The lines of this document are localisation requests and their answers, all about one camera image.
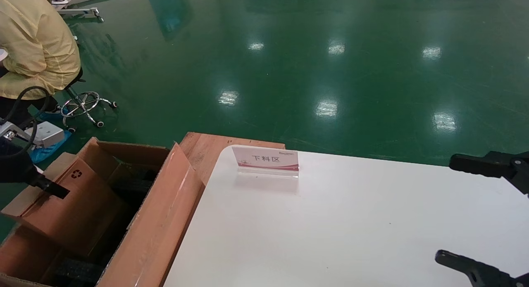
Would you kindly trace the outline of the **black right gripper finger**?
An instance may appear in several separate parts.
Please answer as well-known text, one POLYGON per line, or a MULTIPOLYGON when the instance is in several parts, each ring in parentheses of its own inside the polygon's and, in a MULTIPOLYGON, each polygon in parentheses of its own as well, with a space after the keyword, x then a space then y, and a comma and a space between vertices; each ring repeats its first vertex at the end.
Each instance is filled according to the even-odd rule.
POLYGON ((529 285, 528 273, 514 278, 491 265, 449 251, 438 250, 435 254, 435 261, 463 273, 473 287, 527 287, 529 285))
POLYGON ((529 194, 529 152, 519 154, 490 151, 483 157, 451 156, 449 168, 490 178, 505 178, 523 195, 529 194))

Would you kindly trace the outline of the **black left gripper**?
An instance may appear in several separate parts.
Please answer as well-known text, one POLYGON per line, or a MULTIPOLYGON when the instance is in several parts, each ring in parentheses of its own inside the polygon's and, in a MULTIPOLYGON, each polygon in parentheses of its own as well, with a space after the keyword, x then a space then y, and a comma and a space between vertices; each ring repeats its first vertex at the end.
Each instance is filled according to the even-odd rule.
POLYGON ((70 190, 37 170, 27 149, 5 138, 0 141, 0 183, 30 184, 59 199, 64 199, 70 193, 70 190))

